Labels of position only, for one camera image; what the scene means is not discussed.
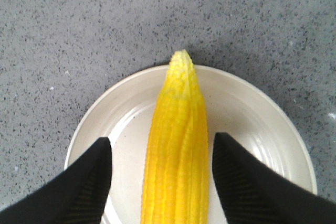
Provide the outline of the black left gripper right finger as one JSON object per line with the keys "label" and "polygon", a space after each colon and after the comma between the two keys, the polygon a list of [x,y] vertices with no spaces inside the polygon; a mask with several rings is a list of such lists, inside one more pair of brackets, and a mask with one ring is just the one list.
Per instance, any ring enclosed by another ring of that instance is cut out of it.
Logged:
{"label": "black left gripper right finger", "polygon": [[228,223],[335,223],[335,204],[260,162],[227,133],[216,133],[213,178]]}

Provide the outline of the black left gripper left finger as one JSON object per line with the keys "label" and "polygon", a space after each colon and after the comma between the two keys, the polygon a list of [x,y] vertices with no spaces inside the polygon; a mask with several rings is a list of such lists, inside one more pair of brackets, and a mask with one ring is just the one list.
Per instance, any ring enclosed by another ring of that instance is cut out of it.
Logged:
{"label": "black left gripper left finger", "polygon": [[42,188],[1,211],[1,223],[100,223],[112,179],[112,150],[97,139]]}

